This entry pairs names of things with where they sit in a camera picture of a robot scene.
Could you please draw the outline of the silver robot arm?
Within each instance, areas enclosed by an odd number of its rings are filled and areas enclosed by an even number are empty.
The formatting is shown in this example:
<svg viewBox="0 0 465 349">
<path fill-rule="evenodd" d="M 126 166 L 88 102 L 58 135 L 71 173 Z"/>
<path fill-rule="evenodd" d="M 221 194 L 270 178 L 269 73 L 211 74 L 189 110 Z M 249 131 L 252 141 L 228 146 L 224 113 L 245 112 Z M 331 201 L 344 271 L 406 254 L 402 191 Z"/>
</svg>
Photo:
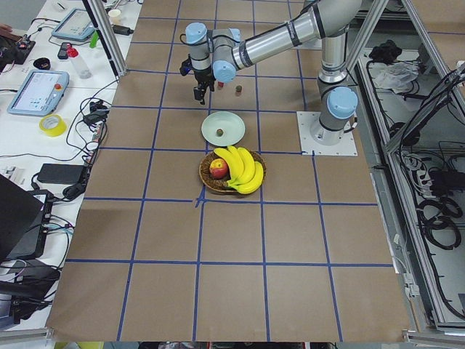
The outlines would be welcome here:
<svg viewBox="0 0 465 349">
<path fill-rule="evenodd" d="M 295 18 L 248 39 L 241 39 L 237 28 L 209 30 L 203 23 L 191 23 L 179 37 L 189 48 L 179 71 L 183 76 L 193 72 L 197 81 L 194 98 L 204 104 L 205 93 L 213 91 L 215 83 L 230 83 L 238 71 L 319 40 L 318 86 L 323 103 L 319 128 L 340 132 L 343 120 L 329 102 L 333 90 L 343 86 L 349 74 L 348 28 L 361 5 L 361 1 L 307 1 Z"/>
</svg>

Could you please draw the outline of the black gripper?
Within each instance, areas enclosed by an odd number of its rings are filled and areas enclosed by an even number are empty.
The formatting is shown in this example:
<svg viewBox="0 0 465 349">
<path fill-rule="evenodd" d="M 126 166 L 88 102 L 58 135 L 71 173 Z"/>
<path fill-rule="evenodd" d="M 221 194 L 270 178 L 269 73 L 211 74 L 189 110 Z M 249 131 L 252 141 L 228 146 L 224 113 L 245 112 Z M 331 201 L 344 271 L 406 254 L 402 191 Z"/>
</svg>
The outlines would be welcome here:
<svg viewBox="0 0 465 349">
<path fill-rule="evenodd" d="M 202 70 L 195 69 L 194 77 L 198 82 L 198 85 L 193 88 L 194 98 L 201 105 L 204 105 L 206 89 L 209 88 L 210 91 L 214 92 L 214 74 L 212 72 L 212 67 Z"/>
</svg>

